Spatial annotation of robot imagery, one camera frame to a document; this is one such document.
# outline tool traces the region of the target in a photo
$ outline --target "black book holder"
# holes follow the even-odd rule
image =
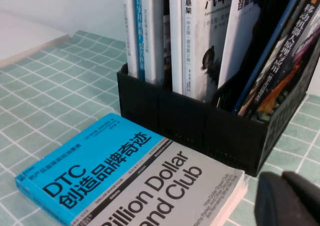
[[[218,98],[231,97],[240,74],[226,82],[205,104],[164,87],[128,76],[128,66],[117,73],[121,116],[226,165],[257,176],[285,130],[317,66],[320,42],[299,82],[274,112],[259,123],[222,110]]]

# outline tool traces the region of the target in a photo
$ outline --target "standing book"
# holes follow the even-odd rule
[[[166,5],[169,5],[169,0],[142,0],[145,81],[157,85],[164,82],[165,58],[167,61],[167,52],[170,53],[165,38],[165,26],[170,29],[170,16],[169,10],[165,10]]]
[[[139,52],[136,21],[136,0],[122,0],[126,32],[128,74],[139,78]]]
[[[143,14],[142,0],[135,0],[135,21],[136,35],[138,42],[138,61],[139,61],[139,78],[145,81],[145,50],[144,50],[144,30],[143,30]]]
[[[63,225],[223,225],[244,172],[108,114],[19,174],[19,190]]]
[[[182,0],[184,94],[209,102],[218,80],[231,0]]]
[[[170,0],[172,91],[183,94],[182,0]]]

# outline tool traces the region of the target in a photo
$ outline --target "desk surface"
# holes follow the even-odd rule
[[[109,112],[120,111],[116,72],[124,42],[78,32],[57,48],[0,69],[1,225],[58,225],[14,183],[15,176]],[[263,171],[296,171],[320,186],[320,97],[308,95]],[[226,226],[255,225],[256,178]]]
[[[1,11],[0,22],[0,67],[69,39],[67,33]]]

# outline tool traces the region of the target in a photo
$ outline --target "white book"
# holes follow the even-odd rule
[[[162,85],[165,78],[164,0],[141,1],[145,81]]]
[[[172,91],[183,94],[182,0],[170,0]]]
[[[253,39],[261,8],[255,0],[232,0],[218,87],[240,69]]]
[[[244,177],[108,114],[15,182],[62,225],[217,226],[246,193]]]
[[[128,74],[139,78],[139,53],[136,22],[135,0],[122,0],[123,14],[126,31],[126,57],[128,63]]]
[[[217,90],[231,0],[182,0],[185,95],[209,102]]]

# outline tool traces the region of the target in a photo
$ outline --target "car suspension book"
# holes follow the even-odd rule
[[[16,179],[63,225],[222,225],[244,172],[108,114]]]
[[[182,0],[183,93],[209,102],[218,88],[231,0]]]

